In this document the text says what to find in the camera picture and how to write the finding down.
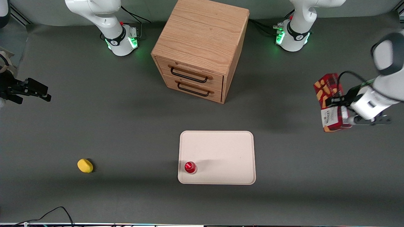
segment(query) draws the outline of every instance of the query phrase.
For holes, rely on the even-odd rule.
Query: red cup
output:
[[[194,162],[187,162],[185,163],[185,171],[187,173],[195,173],[196,172],[196,165]]]

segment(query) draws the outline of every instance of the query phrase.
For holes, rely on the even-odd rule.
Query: drawer handle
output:
[[[184,90],[184,91],[190,92],[192,94],[200,95],[200,96],[203,96],[203,97],[207,97],[209,95],[209,91],[208,91],[207,94],[202,94],[202,93],[199,93],[199,92],[196,92],[196,91],[193,91],[193,90],[182,88],[182,87],[180,87],[180,84],[181,84],[180,82],[178,82],[178,84],[177,84],[177,87],[178,87],[179,90]]]
[[[173,72],[173,70],[174,70],[174,67],[171,67],[171,74],[173,74],[175,76],[179,76],[179,77],[182,77],[182,78],[185,78],[185,79],[189,79],[189,80],[192,80],[192,81],[195,81],[195,82],[198,82],[198,83],[206,83],[206,81],[208,81],[208,77],[205,77],[204,80],[198,80],[198,79],[194,79],[194,78],[189,77],[189,76],[185,76],[185,75],[182,75],[182,74],[179,74],[179,73],[175,73],[175,72]]]

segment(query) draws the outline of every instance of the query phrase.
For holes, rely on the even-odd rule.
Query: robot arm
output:
[[[122,32],[122,26],[113,14],[121,8],[120,0],[65,0],[70,11],[93,22],[106,38],[116,38]]]
[[[339,7],[346,0],[290,0],[295,7],[295,14],[292,19],[278,23],[274,29],[278,29],[279,37],[276,44],[283,49],[295,52],[300,50],[307,43],[309,31],[317,19],[317,12],[314,7],[331,8]]]
[[[373,84],[361,87],[351,103],[365,120],[404,100],[404,30],[383,37],[372,47],[371,55],[380,75]]]
[[[10,0],[0,0],[0,28],[10,20]]]
[[[326,106],[347,106],[357,113],[348,120],[351,124],[390,124],[383,110],[404,101],[404,30],[386,35],[371,48],[371,56],[379,76],[351,88],[346,95],[330,97]]]
[[[121,25],[112,15],[121,8],[121,0],[65,0],[65,3],[70,11],[88,19],[100,29],[108,48],[115,55],[128,55],[138,47],[136,28]]]

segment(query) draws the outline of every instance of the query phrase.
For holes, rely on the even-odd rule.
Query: gray mat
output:
[[[249,23],[224,105],[166,88],[150,56],[163,26],[144,24],[127,57],[114,56],[95,26],[29,27],[19,78],[43,82],[53,98],[1,110],[0,221],[65,206],[75,222],[404,224],[404,106],[386,111],[392,125],[327,134],[313,89],[326,73],[376,77],[370,47],[399,27],[397,14],[318,19],[298,53]],[[184,130],[251,131],[256,183],[179,183]],[[97,172],[81,173],[81,158]],[[68,219],[57,211],[43,221]]]

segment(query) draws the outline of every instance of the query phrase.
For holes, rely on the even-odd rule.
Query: wooden cabinet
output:
[[[167,87],[224,103],[249,14],[209,0],[178,0],[151,52]]]

